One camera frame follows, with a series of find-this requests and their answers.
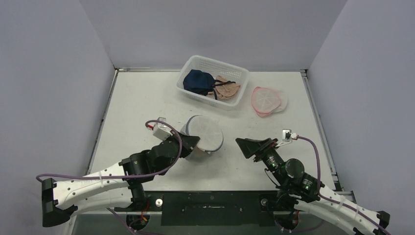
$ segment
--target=screw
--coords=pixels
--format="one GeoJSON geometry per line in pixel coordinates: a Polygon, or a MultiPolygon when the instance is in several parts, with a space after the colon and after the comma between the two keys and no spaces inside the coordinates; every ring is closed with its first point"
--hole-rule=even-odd
{"type": "Polygon", "coordinates": [[[163,200],[157,199],[156,200],[156,207],[161,207],[163,205],[163,200]]]}
{"type": "Polygon", "coordinates": [[[268,199],[263,198],[263,199],[261,200],[261,205],[266,206],[266,205],[267,205],[267,203],[268,203],[268,199]]]}

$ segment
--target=white plastic basket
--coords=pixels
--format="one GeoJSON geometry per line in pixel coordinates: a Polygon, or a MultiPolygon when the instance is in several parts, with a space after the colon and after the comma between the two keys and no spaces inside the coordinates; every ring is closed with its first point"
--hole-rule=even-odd
{"type": "Polygon", "coordinates": [[[239,103],[239,101],[242,98],[242,95],[244,94],[246,85],[249,80],[249,71],[244,68],[230,65],[218,60],[213,60],[203,56],[194,55],[186,62],[177,78],[177,89],[183,94],[185,94],[187,97],[214,107],[218,107],[220,109],[232,110],[239,103]],[[215,100],[214,95],[204,96],[190,91],[186,91],[183,88],[183,80],[191,70],[201,70],[203,72],[208,72],[215,79],[216,76],[221,75],[229,81],[234,81],[236,83],[241,84],[241,88],[232,98],[226,100],[215,100]]]}

